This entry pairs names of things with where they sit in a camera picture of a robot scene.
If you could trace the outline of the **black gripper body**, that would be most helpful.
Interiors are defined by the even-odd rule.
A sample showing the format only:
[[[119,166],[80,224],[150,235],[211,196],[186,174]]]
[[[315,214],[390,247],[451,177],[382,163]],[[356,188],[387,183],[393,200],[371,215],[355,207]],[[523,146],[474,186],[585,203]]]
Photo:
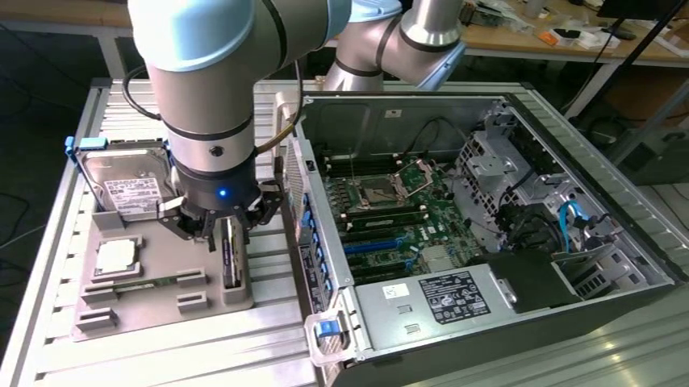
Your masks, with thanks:
[[[244,160],[234,168],[202,172],[175,160],[179,187],[186,198],[183,212],[200,217],[207,211],[234,214],[236,206],[252,209],[262,192],[256,180],[255,160]]]

